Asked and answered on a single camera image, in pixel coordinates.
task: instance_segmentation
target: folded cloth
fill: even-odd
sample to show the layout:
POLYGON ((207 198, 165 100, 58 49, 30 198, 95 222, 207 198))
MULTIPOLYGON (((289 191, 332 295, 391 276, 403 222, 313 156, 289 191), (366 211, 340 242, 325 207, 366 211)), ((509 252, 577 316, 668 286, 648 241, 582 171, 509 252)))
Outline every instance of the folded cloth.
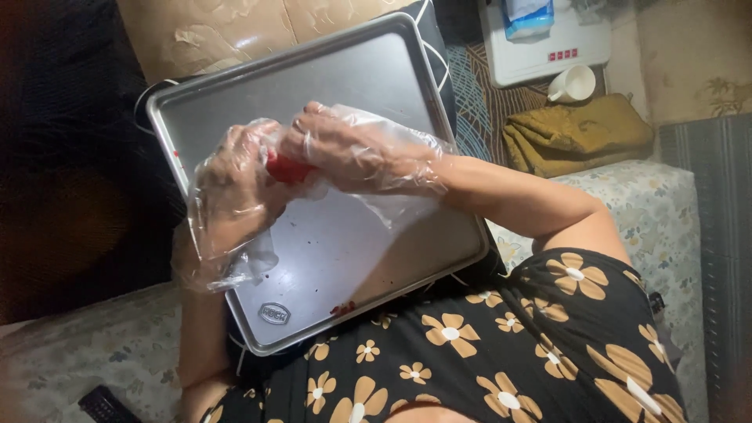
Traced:
POLYGON ((644 159, 652 141, 652 128, 621 94, 514 114, 504 126, 510 166, 543 178, 644 159))

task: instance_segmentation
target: white appliance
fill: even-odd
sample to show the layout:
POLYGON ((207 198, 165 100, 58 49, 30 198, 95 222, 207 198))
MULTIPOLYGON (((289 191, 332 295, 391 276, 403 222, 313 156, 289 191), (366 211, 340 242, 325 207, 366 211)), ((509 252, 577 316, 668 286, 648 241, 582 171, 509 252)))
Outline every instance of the white appliance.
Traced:
POLYGON ((611 22, 603 18, 581 25, 569 0, 553 0, 554 24, 548 36, 514 41, 507 41, 504 33, 502 0, 478 4, 494 87, 555 75, 573 65, 599 65, 611 57, 611 22))

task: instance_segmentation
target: embossed logo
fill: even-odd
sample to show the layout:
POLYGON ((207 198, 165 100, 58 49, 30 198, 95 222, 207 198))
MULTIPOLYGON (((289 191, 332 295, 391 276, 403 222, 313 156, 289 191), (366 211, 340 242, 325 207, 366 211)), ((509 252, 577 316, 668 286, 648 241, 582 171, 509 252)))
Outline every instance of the embossed logo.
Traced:
POLYGON ((262 304, 259 315, 271 324, 285 324, 290 318, 290 312, 277 303, 262 304))

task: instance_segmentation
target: wall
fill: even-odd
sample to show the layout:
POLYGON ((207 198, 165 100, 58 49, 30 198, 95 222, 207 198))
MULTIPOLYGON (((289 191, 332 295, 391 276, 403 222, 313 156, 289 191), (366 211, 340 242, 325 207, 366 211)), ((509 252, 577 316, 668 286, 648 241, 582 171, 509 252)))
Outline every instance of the wall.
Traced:
POLYGON ((752 111, 752 2, 652 3, 636 20, 653 125, 752 111))

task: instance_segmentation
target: aluminum sheet pan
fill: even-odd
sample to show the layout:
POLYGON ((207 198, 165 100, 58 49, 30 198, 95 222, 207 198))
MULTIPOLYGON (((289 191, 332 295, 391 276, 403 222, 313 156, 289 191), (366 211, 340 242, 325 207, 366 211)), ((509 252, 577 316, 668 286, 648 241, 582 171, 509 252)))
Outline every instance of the aluminum sheet pan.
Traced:
MULTIPOLYGON (((185 195, 196 164, 226 129, 258 117, 289 123, 309 100, 349 105, 454 142, 413 19, 390 14, 170 87, 147 113, 185 195)), ((226 293, 247 347, 273 354, 480 260, 482 220, 427 209, 400 233, 358 199, 330 190, 295 200, 271 228, 279 264, 226 293), (332 308, 353 301, 347 315, 332 308)))

